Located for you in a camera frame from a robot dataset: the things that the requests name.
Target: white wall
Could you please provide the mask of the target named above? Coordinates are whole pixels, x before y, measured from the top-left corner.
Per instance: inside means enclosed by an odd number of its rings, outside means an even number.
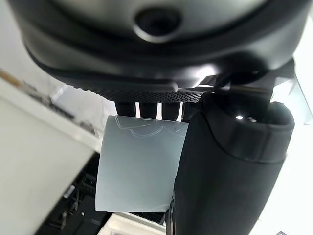
[[[97,142],[0,79],[0,234],[33,235]]]

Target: bright light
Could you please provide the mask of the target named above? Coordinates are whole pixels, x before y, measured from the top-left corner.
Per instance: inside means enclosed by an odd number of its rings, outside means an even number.
[[[237,115],[236,116],[236,119],[238,119],[238,120],[242,120],[244,117],[243,116],[240,116],[240,115]]]

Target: black mesh grille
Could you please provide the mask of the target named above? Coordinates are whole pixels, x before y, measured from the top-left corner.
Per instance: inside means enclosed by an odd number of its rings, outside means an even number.
[[[138,92],[138,91],[108,91],[94,90],[104,98],[115,102],[186,102],[196,103],[201,98],[203,92],[178,91],[178,92]]]

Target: round dark button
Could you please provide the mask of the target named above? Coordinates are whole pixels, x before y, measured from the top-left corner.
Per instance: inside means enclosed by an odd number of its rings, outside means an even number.
[[[179,12],[166,8],[146,9],[135,17],[138,27],[152,36],[165,36],[174,32],[180,21]]]

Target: white surface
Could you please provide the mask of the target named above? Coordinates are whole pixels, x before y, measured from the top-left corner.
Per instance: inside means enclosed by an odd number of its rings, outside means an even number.
[[[181,122],[110,116],[100,155],[96,210],[166,211],[187,128]]]
[[[313,110],[313,68],[312,68],[312,56],[313,56],[313,21],[311,17],[308,17],[305,29],[301,38],[301,41],[294,52],[295,61],[295,74],[301,85],[301,89],[304,93],[306,101],[312,112]],[[305,122],[312,120],[312,114],[307,117]]]
[[[313,126],[304,125],[307,107],[298,86],[285,105],[293,114],[295,129],[285,163],[250,235],[313,233]]]
[[[165,227],[129,213],[114,213],[98,235],[165,235]]]
[[[0,79],[0,234],[33,235],[93,153],[88,132]]]

